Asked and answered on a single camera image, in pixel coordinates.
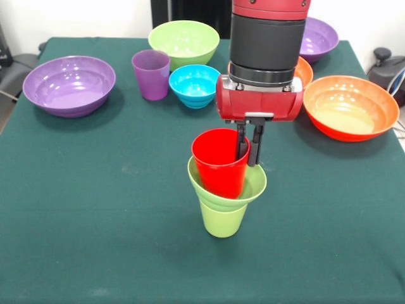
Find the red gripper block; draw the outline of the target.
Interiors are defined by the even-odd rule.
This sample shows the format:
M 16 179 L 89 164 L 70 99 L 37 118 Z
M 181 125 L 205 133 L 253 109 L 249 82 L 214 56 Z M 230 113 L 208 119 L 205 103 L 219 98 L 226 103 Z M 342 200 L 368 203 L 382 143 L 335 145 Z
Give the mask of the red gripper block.
M 289 122 L 298 116 L 303 99 L 304 87 L 299 77 L 294 77 L 287 91 L 285 87 L 257 87 L 233 81 L 229 75 L 221 75 L 216 83 L 216 107 L 223 120 L 236 121 L 236 160 L 248 150 L 246 122 L 254 125 L 247 164 L 254 167 L 259 163 L 261 140 L 265 119 Z

